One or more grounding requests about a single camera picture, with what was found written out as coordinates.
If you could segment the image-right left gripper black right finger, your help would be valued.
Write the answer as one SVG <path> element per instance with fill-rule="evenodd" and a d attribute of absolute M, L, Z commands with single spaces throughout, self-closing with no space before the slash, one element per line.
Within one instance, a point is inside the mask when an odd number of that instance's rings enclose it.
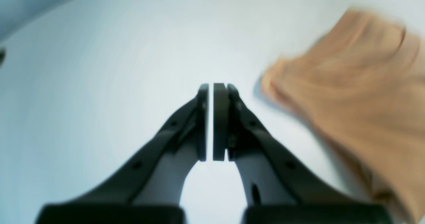
<path fill-rule="evenodd" d="M 391 224 L 379 204 L 343 195 L 313 174 L 246 107 L 232 84 L 213 86 L 213 159 L 235 162 L 243 224 Z"/>

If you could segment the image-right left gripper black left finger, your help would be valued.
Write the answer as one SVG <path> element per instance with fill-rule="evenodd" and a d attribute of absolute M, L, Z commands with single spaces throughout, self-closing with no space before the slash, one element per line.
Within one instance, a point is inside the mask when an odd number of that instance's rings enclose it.
<path fill-rule="evenodd" d="M 207 157 L 209 86 L 173 113 L 118 171 L 88 193 L 45 206 L 38 224 L 185 224 L 191 169 Z"/>

